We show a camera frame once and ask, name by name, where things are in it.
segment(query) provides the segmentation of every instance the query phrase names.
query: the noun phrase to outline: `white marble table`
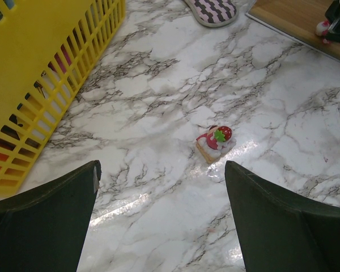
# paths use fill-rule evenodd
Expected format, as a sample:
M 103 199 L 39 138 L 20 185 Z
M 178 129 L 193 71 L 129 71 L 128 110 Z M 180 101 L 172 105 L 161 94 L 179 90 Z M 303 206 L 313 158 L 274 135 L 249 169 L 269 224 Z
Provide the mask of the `white marble table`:
M 248 19 L 200 26 L 181 0 L 129 0 L 127 20 L 22 190 L 99 159 L 78 271 L 244 271 L 224 165 L 340 206 L 340 63 Z M 207 165 L 213 125 L 237 146 Z

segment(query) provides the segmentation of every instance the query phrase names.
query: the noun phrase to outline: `green strawberry leaf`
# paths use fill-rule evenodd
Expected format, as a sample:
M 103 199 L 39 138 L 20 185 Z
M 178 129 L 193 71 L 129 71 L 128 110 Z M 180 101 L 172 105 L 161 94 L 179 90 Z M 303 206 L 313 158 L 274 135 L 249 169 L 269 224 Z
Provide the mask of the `green strawberry leaf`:
M 217 129 L 214 132 L 214 138 L 218 141 L 218 142 L 225 142 L 226 141 L 226 136 L 223 134 L 222 131 L 220 131 L 219 129 Z

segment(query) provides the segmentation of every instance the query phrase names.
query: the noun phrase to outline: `yellow plastic basket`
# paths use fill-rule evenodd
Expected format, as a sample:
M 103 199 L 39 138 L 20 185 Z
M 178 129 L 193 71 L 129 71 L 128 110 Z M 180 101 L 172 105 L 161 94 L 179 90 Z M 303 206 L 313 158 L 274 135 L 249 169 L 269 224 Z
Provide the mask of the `yellow plastic basket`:
M 19 189 L 126 7 L 125 0 L 8 1 L 0 0 L 0 196 Z

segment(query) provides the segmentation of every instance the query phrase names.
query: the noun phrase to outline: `striped object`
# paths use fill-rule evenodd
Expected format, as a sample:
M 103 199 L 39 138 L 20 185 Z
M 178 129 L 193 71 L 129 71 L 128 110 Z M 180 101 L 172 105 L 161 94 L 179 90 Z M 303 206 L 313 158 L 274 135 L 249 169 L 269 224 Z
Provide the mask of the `striped object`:
M 238 10 L 230 0 L 185 0 L 195 18 L 207 27 L 221 27 L 236 19 Z

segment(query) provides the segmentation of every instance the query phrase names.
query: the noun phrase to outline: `black object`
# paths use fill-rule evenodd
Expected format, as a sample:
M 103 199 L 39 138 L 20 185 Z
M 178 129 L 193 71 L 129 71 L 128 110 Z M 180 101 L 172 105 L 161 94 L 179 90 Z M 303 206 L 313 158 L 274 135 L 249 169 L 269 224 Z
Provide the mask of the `black object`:
M 0 201 L 0 272 L 76 271 L 100 178 L 91 161 Z
M 340 272 L 340 208 L 232 161 L 226 184 L 247 272 Z
M 331 26 L 325 38 L 329 41 L 340 43 L 340 2 L 333 1 L 325 13 L 325 17 L 330 22 Z

